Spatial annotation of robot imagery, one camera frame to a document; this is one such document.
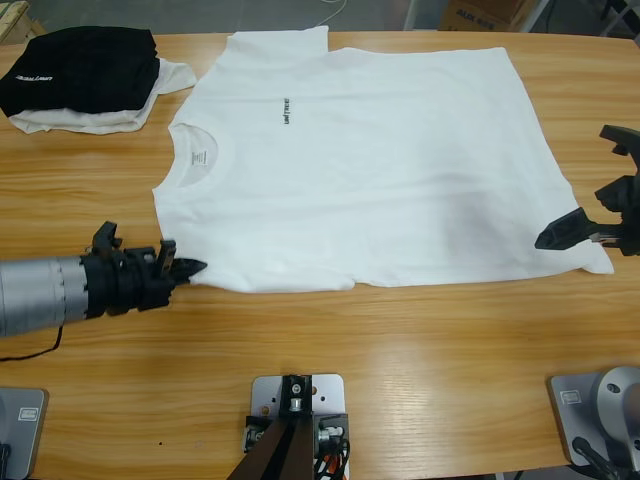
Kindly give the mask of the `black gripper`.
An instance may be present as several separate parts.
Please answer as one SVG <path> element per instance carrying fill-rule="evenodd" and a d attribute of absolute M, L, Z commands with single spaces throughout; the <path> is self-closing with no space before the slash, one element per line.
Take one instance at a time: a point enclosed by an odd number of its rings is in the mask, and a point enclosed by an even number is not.
<path fill-rule="evenodd" d="M 535 248 L 567 250 L 589 237 L 605 248 L 619 249 L 623 256 L 638 256 L 639 173 L 619 177 L 597 190 L 595 197 L 608 211 L 620 214 L 620 224 L 597 224 L 591 233 L 591 220 L 578 207 L 549 223 L 538 235 Z"/>
<path fill-rule="evenodd" d="M 88 295 L 85 316 L 117 316 L 132 309 L 167 306 L 176 287 L 189 284 L 207 267 L 206 262 L 175 255 L 176 242 L 161 240 L 158 257 L 153 247 L 82 256 Z"/>

